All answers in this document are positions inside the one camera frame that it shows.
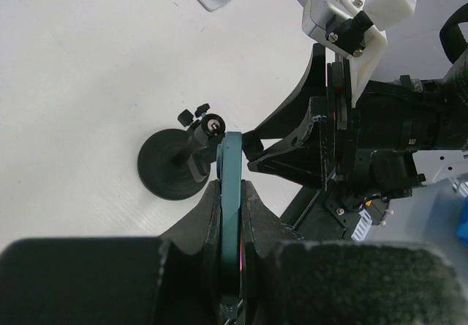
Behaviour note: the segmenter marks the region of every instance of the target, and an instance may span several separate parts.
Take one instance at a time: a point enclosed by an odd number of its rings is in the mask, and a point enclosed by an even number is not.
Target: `white table surface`
[[[296,0],[0,0],[0,250],[33,236],[157,235],[200,195],[141,184],[154,132],[209,102],[253,129],[293,90],[311,41]],[[277,214],[299,187],[250,173]]]

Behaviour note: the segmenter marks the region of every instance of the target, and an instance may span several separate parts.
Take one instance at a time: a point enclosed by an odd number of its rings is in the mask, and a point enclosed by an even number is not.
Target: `gray surface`
[[[302,5],[307,0],[298,0]],[[445,21],[468,0],[418,0],[415,15],[387,30],[388,49],[372,79],[441,78],[450,67],[439,42]]]
[[[468,297],[468,247],[456,236],[464,198],[448,180],[414,190],[412,198],[395,200],[395,212],[384,228],[373,228],[370,241],[423,242],[437,246],[455,266]]]
[[[235,0],[215,13],[197,0],[0,2],[0,250],[24,237],[166,231],[203,192],[151,194],[137,174],[146,139],[182,128],[177,115],[204,102],[229,131],[253,129],[312,49],[296,0]],[[299,190],[244,178],[276,214]]]

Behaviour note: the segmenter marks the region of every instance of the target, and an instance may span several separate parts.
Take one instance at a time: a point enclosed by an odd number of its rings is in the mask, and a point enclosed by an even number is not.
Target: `cable connector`
[[[366,0],[364,12],[374,25],[384,31],[415,13],[416,0]]]

